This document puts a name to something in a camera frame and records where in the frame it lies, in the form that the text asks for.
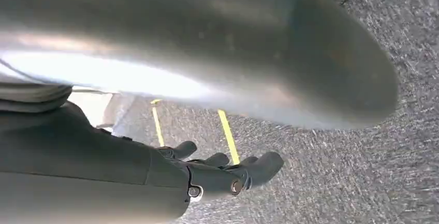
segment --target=metal cylinder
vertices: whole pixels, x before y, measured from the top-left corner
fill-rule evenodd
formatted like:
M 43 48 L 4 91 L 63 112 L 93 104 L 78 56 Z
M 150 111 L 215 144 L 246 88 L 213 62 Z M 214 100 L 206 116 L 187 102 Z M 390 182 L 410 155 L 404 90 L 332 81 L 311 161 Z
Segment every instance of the metal cylinder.
M 396 77 L 332 0 L 0 0 L 0 72 L 284 124 L 363 127 Z

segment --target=gray sleeve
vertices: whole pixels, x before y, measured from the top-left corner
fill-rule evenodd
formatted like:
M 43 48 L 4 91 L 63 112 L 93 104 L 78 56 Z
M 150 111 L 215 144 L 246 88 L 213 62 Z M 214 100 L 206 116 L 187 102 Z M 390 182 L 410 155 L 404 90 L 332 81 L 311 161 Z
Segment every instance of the gray sleeve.
M 41 113 L 62 106 L 70 85 L 0 83 L 0 111 Z

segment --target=yellow tape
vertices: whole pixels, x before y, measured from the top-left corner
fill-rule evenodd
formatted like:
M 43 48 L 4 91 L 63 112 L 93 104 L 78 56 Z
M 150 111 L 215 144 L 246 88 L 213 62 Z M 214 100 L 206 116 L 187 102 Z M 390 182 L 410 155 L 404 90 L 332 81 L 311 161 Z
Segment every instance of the yellow tape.
M 229 121 L 227 120 L 226 113 L 223 110 L 218 109 L 218 115 L 220 116 L 221 124 L 223 124 L 224 134 L 226 135 L 227 144 L 229 145 L 230 155 L 232 156 L 232 162 L 234 165 L 239 164 L 239 155 L 236 150 L 235 141 L 233 139 L 232 131 L 230 130 Z
M 153 100 L 151 101 L 151 104 L 156 104 L 159 101 L 160 101 L 159 99 Z M 152 115 L 154 117 L 155 130 L 157 131 L 158 143 L 160 144 L 160 146 L 165 146 L 165 141 L 163 140 L 163 136 L 162 136 L 162 128 L 160 127 L 160 122 L 158 121 L 158 114 L 156 107 L 152 107 Z
M 156 103 L 158 103 L 159 101 L 161 101 L 161 99 L 155 99 L 155 100 L 151 101 L 151 104 L 156 104 Z

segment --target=screw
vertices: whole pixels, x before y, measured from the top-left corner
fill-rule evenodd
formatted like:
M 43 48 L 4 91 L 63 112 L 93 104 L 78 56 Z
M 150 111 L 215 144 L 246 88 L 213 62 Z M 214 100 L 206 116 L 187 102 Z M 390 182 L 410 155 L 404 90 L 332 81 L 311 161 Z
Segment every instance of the screw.
M 244 188 L 244 185 L 242 184 L 241 180 L 237 179 L 232 182 L 231 190 L 234 195 L 237 195 L 241 192 L 242 188 Z
M 189 188 L 189 192 L 187 193 L 190 197 L 197 197 L 200 195 L 200 189 L 198 187 Z

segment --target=floor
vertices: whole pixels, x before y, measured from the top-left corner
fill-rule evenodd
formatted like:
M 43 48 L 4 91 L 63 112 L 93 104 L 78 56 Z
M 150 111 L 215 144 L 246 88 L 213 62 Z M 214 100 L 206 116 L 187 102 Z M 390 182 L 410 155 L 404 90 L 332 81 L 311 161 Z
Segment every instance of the floor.
M 357 131 L 320 131 L 227 115 L 240 158 L 277 151 L 286 164 L 238 198 L 194 203 L 175 223 L 439 223 L 439 0 L 351 0 L 346 10 L 390 54 L 396 113 Z M 230 153 L 215 110 L 126 95 L 114 133 L 159 146 L 192 140 L 194 157 Z

